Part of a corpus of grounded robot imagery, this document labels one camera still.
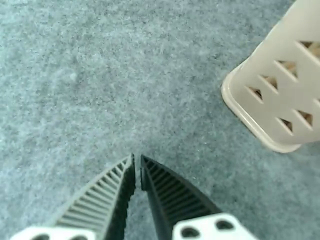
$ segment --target floor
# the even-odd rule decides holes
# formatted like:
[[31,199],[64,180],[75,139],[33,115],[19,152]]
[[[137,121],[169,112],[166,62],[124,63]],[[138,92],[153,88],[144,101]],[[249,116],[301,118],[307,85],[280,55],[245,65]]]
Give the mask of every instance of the floor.
[[[129,153],[181,174],[261,240],[316,239],[319,143],[266,149],[220,92],[292,2],[0,0],[3,239]],[[141,190],[128,215],[125,240],[156,239]]]

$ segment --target carpet floor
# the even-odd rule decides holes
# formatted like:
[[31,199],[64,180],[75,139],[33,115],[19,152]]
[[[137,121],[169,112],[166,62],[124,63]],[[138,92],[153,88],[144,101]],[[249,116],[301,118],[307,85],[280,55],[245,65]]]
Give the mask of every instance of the carpet floor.
[[[292,3],[0,0],[2,239],[129,153],[176,171],[261,240],[317,239],[319,143],[272,152],[221,97]],[[141,190],[125,239],[156,239]]]

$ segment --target beige plastic basket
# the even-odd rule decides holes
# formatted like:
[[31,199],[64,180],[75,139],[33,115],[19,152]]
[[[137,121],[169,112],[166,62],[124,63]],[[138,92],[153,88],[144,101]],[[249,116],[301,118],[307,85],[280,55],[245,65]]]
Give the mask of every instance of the beige plastic basket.
[[320,0],[297,0],[222,84],[228,107],[280,153],[320,140]]

